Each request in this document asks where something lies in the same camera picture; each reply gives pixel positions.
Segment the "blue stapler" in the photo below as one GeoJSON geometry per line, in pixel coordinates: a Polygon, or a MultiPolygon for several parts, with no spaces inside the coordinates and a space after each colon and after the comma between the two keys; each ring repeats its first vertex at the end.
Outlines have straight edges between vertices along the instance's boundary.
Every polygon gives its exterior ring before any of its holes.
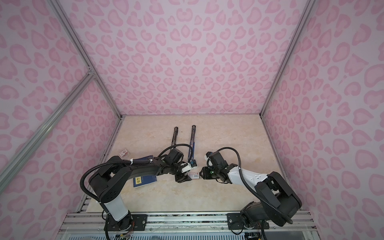
{"type": "Polygon", "coordinates": [[[195,135],[196,135],[196,125],[192,125],[191,138],[190,138],[190,146],[192,147],[192,149],[189,151],[189,157],[188,157],[189,163],[194,160],[195,135]]]}

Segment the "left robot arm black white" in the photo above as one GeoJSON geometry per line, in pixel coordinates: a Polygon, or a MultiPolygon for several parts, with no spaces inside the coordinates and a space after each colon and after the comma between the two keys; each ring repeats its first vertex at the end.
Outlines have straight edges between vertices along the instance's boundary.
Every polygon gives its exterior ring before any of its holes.
{"type": "Polygon", "coordinates": [[[141,159],[122,160],[114,156],[106,163],[89,169],[82,177],[82,181],[89,178],[92,192],[87,194],[95,199],[107,214],[116,222],[128,219],[130,211],[125,206],[121,191],[130,179],[144,176],[174,175],[177,183],[189,182],[192,179],[183,173],[183,164],[175,161],[166,162],[163,158],[147,156],[141,159]]]}

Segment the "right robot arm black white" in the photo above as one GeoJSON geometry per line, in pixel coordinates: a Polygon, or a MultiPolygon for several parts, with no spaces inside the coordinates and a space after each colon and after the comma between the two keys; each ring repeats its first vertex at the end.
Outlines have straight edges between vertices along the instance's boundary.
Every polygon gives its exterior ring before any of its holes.
{"type": "Polygon", "coordinates": [[[232,223],[236,227],[261,229],[262,221],[271,221],[279,227],[293,223],[293,216],[302,207],[302,201],[281,174],[260,174],[244,170],[241,162],[228,164],[219,151],[207,152],[207,165],[200,171],[204,180],[245,187],[258,202],[250,202],[240,210],[232,223]]]}

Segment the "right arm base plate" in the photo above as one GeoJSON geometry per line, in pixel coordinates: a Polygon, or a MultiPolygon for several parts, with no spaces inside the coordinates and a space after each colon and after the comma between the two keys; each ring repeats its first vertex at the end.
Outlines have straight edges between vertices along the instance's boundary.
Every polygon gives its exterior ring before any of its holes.
{"type": "Polygon", "coordinates": [[[227,224],[229,230],[261,230],[261,221],[251,221],[240,212],[228,213],[227,224]]]}

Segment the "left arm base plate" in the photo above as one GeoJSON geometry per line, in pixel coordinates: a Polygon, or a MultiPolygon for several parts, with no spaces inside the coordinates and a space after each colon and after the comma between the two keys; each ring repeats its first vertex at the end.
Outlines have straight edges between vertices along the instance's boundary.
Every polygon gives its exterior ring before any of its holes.
{"type": "Polygon", "coordinates": [[[104,230],[107,231],[144,231],[148,215],[144,214],[130,214],[126,215],[122,220],[116,221],[111,214],[108,214],[107,216],[107,223],[104,227],[104,230]]]}

